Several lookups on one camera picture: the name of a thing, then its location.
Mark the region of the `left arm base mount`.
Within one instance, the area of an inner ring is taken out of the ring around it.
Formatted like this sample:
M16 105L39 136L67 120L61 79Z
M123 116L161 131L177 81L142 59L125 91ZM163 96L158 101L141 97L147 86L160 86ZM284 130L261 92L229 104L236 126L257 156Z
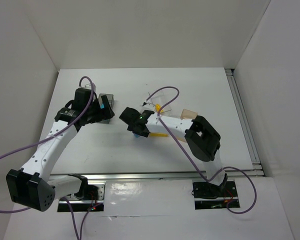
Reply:
M74 213L87 212L92 208L92 212L104 211L106 184L104 182L89 183L87 192L82 198L69 194L65 198L69 201Z

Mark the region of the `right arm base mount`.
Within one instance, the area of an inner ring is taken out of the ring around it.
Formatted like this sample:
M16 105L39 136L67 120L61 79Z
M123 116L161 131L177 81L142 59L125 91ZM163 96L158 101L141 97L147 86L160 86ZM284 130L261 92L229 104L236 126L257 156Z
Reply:
M193 182L192 187L195 210L226 209L227 204L230 209L240 208L237 187L233 180L228 181L221 191L215 185L203 181Z

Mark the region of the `yellow lego plate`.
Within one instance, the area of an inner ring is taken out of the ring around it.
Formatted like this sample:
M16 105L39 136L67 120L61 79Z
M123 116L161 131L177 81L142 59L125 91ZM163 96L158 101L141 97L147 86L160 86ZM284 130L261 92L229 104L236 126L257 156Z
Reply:
M156 138L167 138L169 135L166 133L155 132L155 133L150 133L149 136L156 137Z

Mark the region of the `yellow lego brick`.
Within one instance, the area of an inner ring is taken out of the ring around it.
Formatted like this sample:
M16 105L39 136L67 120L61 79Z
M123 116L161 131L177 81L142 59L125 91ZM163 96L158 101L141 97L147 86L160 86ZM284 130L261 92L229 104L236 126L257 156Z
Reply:
M162 106L159 105L159 104L156 104L156 105L155 105L155 110L156 110L158 113L163 113L163 112L164 112L164 109L163 109Z

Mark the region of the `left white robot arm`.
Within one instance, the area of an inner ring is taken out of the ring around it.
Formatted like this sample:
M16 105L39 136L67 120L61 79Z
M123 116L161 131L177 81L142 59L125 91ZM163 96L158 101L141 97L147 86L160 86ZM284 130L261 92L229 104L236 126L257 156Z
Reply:
M11 169L6 175L11 200L44 212L56 199L68 195L83 199L89 191L86 177L70 173L50 180L50 175L69 142L83 126L114 117L112 103L113 97L109 94L96 95L87 88L76 89L74 99L57 112L45 142L20 169Z

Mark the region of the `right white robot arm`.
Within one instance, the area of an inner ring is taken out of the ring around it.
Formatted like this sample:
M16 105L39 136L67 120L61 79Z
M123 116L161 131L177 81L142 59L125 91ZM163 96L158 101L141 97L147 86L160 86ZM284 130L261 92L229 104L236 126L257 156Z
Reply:
M162 133L171 136L178 144L179 140L185 140L191 154L203 162L206 181L215 190L224 190L228 176L220 157L221 136L203 116L184 119L162 115L148 107L142 112L126 107L119 119L127 124L128 131L141 137Z

